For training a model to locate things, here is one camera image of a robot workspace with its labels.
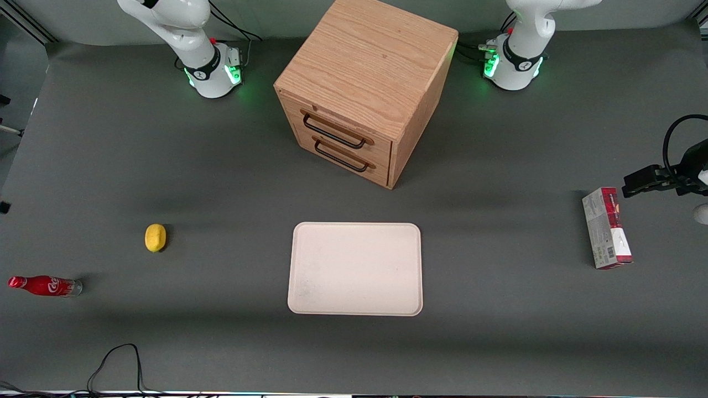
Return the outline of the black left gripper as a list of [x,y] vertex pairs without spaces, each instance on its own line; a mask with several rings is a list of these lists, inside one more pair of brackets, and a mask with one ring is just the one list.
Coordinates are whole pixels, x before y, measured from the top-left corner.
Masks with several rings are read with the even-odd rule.
[[660,165],[649,165],[623,178],[622,194],[624,198],[630,198],[642,192],[676,189],[678,196],[689,193],[707,196],[706,164],[707,141],[703,140],[691,146],[676,166],[676,176],[681,183],[679,186],[668,169]]

